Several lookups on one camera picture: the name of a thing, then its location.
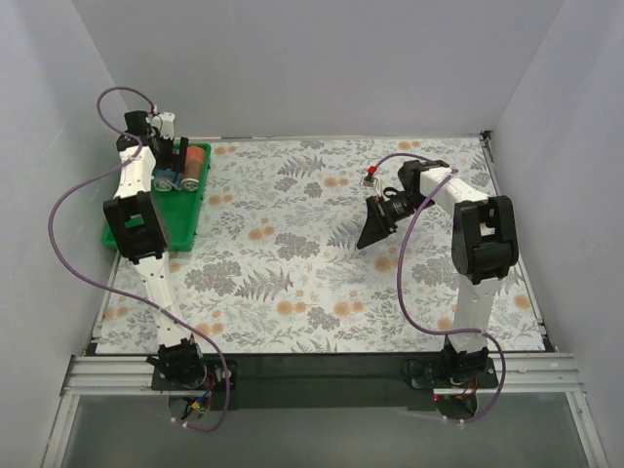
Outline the blue towel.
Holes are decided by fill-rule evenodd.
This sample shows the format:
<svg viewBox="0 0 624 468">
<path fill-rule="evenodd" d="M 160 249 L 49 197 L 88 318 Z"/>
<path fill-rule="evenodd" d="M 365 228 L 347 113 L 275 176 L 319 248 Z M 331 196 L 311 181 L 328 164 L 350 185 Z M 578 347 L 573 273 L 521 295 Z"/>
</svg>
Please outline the blue towel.
<svg viewBox="0 0 624 468">
<path fill-rule="evenodd" d="M 155 169 L 152 175 L 152 187 L 159 192 L 179 190 L 182 176 L 183 173 L 172 170 Z"/>
</svg>

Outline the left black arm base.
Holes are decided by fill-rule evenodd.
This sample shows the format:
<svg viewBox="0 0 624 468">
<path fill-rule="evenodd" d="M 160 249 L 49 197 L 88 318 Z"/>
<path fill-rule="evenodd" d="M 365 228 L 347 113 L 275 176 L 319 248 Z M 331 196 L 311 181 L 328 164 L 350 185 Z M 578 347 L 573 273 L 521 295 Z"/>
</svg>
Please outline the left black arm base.
<svg viewBox="0 0 624 468">
<path fill-rule="evenodd" d="M 206 370 L 197 379 L 196 386 L 185 386 L 182 383 L 168 380 L 157 370 L 153 372 L 150 388 L 157 391 L 199 391 L 211 387 L 217 392 L 225 391 L 226 372 L 219 359 L 205 359 Z"/>
</svg>

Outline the orange brown bear towel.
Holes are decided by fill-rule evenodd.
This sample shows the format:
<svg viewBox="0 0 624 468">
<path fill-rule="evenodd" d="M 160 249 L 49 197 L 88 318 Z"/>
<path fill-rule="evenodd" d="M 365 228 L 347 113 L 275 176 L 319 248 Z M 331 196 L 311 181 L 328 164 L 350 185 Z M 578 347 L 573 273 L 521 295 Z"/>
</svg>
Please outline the orange brown bear towel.
<svg viewBox="0 0 624 468">
<path fill-rule="evenodd" d="M 196 191 L 206 162 L 207 152 L 203 147 L 188 146 L 185 154 L 184 173 L 180 187 L 184 191 Z"/>
</svg>

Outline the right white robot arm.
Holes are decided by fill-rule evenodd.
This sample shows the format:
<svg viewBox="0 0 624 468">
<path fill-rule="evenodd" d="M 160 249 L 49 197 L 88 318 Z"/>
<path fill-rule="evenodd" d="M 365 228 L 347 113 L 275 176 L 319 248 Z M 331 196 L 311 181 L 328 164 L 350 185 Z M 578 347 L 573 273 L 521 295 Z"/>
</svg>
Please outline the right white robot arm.
<svg viewBox="0 0 624 468">
<path fill-rule="evenodd" d="M 475 382 L 493 370 L 488 324 L 494 297 L 519 260 L 512 201 L 473 188 L 442 160 L 410 155 L 398 171 L 400 189 L 381 187 L 377 170 L 369 167 L 362 178 L 376 192 L 366 200 L 358 249 L 394 234 L 403 219 L 417 222 L 434 206 L 452 218 L 450 255 L 459 285 L 455 318 L 451 330 L 441 334 L 442 350 L 409 365 L 410 376 L 427 388 Z"/>
</svg>

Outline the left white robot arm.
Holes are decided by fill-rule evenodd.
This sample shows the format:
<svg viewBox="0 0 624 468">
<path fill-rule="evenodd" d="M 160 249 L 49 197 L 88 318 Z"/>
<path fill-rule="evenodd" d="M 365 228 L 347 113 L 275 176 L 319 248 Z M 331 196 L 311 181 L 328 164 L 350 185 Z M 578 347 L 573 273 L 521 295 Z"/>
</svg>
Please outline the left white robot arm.
<svg viewBox="0 0 624 468">
<path fill-rule="evenodd" d="M 169 275 L 170 235 L 151 193 L 156 169 L 182 170 L 188 141 L 174 148 L 175 116 L 132 111 L 127 130 L 116 142 L 123 168 L 113 197 L 103 211 L 120 255 L 134 267 L 154 305 L 158 350 L 147 362 L 170 383 L 185 389 L 203 384 L 207 371 L 191 330 L 182 324 Z"/>
</svg>

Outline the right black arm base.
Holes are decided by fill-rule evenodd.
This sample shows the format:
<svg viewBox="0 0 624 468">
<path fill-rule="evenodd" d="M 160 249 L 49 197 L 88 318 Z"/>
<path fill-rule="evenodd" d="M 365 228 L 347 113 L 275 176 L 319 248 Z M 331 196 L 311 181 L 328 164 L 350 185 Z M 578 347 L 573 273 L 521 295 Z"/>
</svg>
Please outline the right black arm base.
<svg viewBox="0 0 624 468">
<path fill-rule="evenodd" d="M 438 354 L 420 354 L 403 360 L 401 374 L 415 390 L 460 389 L 474 383 L 479 389 L 494 389 L 499 383 L 492 358 L 454 368 L 445 364 Z"/>
</svg>

